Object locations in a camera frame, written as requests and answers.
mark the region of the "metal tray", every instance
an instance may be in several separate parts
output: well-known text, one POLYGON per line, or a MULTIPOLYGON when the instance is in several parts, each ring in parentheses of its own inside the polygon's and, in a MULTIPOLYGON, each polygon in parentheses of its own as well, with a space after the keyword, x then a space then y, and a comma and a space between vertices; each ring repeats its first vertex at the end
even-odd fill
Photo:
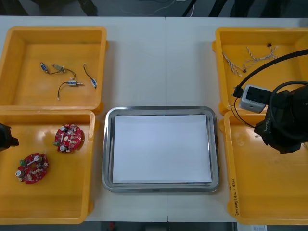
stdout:
POLYGON ((153 193, 153 192, 213 192, 219 186, 219 161, 216 134, 216 115, 205 106, 153 106, 116 107, 106 116, 103 142, 102 182, 114 193, 153 193), (183 116, 206 115, 212 182, 210 183, 113 183, 113 156, 116 116, 183 116))

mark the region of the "electrolytic capacitor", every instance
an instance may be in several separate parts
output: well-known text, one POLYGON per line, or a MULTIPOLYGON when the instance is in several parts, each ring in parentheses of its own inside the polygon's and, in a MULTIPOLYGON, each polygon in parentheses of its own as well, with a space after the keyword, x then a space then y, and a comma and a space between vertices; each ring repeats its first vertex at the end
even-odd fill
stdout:
POLYGON ((64 145, 60 146, 60 151, 61 152, 65 152, 67 150, 67 147, 65 147, 64 145))
POLYGON ((25 175, 25 172, 24 171, 20 171, 18 170, 16 173, 15 173, 15 176, 17 177, 23 177, 25 175))
POLYGON ((62 126, 60 128, 60 131, 67 132, 68 131, 68 127, 62 126))
POLYGON ((27 166, 27 163, 25 160, 20 160, 19 163, 21 166, 27 166))
POLYGON ((34 160, 35 160, 36 162, 41 162, 41 161, 43 160, 43 157, 41 157, 41 156, 39 156, 39 155, 36 155, 36 156, 34 157, 34 160))

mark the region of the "sheet of paper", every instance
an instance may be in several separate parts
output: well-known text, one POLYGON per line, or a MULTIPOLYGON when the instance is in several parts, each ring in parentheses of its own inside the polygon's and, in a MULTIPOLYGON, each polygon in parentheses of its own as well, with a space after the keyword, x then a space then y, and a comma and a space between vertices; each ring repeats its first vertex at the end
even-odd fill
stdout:
POLYGON ((113 183, 212 181, 205 115, 115 119, 113 183))

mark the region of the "table surface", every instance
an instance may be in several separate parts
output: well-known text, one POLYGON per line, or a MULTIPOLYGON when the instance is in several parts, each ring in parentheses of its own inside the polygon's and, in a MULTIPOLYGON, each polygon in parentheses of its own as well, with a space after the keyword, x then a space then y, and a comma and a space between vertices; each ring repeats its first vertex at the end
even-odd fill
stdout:
MULTIPOLYGON (((104 26, 104 112, 115 106, 204 105, 218 121, 219 90, 212 41, 219 27, 307 27, 308 19, 0 16, 0 51, 12 26, 104 26)), ((101 182, 103 116, 92 174, 94 210, 87 221, 235 221, 222 133, 220 188, 214 193, 112 193, 101 182)))

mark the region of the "yellow plastic bin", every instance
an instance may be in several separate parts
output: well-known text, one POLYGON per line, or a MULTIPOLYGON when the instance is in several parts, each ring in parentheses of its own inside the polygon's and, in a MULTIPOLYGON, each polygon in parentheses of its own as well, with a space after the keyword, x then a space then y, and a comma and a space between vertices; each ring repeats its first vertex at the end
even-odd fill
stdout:
MULTIPOLYGON (((255 125, 264 115, 241 117, 255 125)), ((228 169, 228 212, 247 225, 308 224, 308 149, 280 154, 227 112, 220 122, 228 169)))
MULTIPOLYGON (((255 57, 263 57, 270 54, 268 44, 277 49, 274 55, 283 55, 308 48, 307 28, 219 28, 216 31, 216 41, 212 47, 216 52, 217 70, 219 78, 219 91, 221 102, 219 110, 225 114, 234 104, 232 96, 237 86, 253 70, 269 62, 262 60, 248 68, 242 76, 233 74, 229 64, 224 59, 225 53, 228 59, 242 67, 243 62, 251 60, 247 48, 255 57)), ((292 80, 308 80, 308 56, 301 56, 275 64, 253 76, 247 84, 253 84, 274 90, 281 83, 292 80)), ((294 90, 296 86, 287 86, 284 90, 294 90)))
POLYGON ((0 110, 103 110, 102 84, 106 50, 104 27, 13 27, 4 43, 0 61, 0 110), (46 74, 51 65, 74 71, 84 86, 61 88, 73 75, 46 74), (83 69, 97 80, 97 89, 83 69))
POLYGON ((0 152, 0 224, 79 224, 92 210, 90 184, 95 115, 91 111, 0 111, 19 146, 0 152), (82 146, 60 153, 54 136, 66 123, 83 131, 82 146), (44 153, 46 176, 26 185, 15 176, 19 160, 44 153))

